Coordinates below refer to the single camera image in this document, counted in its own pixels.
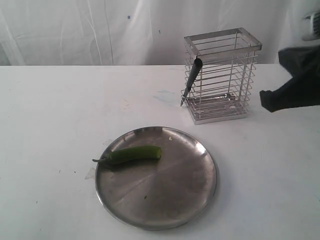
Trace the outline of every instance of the white backdrop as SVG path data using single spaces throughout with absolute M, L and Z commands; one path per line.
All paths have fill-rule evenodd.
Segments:
M 183 64 L 183 37 L 244 27 L 273 63 L 290 0 L 0 0 L 12 65 Z

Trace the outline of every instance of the metal utensil holder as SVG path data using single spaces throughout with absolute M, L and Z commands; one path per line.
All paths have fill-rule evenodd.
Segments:
M 194 59 L 203 67 L 195 79 L 186 104 L 194 124 L 248 116 L 248 101 L 256 69 L 255 57 L 262 44 L 244 28 L 186 36 L 185 81 Z

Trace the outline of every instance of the knife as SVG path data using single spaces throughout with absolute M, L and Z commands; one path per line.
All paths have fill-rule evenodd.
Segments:
M 193 65 L 190 71 L 188 81 L 186 82 L 186 88 L 183 93 L 183 98 L 181 100 L 180 107 L 184 104 L 184 99 L 187 97 L 188 93 L 191 91 L 192 84 L 194 84 L 194 81 L 196 80 L 202 66 L 203 66 L 203 63 L 200 58 L 196 58 L 193 61 Z

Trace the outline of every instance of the stainless steel plate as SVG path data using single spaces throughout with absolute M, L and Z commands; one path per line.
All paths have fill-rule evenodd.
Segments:
M 154 145 L 160 160 L 137 160 L 106 168 L 98 164 L 95 187 L 103 206 L 118 220 L 145 230 L 183 225 L 199 215 L 215 193 L 216 167 L 204 146 L 169 127 L 144 127 L 111 143 L 110 151 Z

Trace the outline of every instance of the white table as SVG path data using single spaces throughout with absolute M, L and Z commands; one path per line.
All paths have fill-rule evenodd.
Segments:
M 245 119 L 194 125 L 180 107 L 183 66 L 0 67 L 0 239 L 320 238 L 320 107 L 269 113 L 260 90 L 290 79 L 258 65 Z M 199 139 L 220 184 L 194 221 L 126 226 L 100 204 L 92 158 L 118 136 L 167 126 Z

